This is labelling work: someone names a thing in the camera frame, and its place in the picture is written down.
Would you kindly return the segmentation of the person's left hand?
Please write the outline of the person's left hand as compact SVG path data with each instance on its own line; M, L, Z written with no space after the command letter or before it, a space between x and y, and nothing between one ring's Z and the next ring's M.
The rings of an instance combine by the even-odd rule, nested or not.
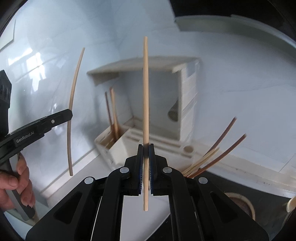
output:
M32 182L29 178L30 172L22 153L18 153L18 162L16 165L16 170L18 173L18 178L1 171L0 203L2 211L7 211L15 208L10 197L6 193L6 190L16 190L17 193L20 195L21 202L24 206L29 206L32 208L35 205L36 198L33 192Z

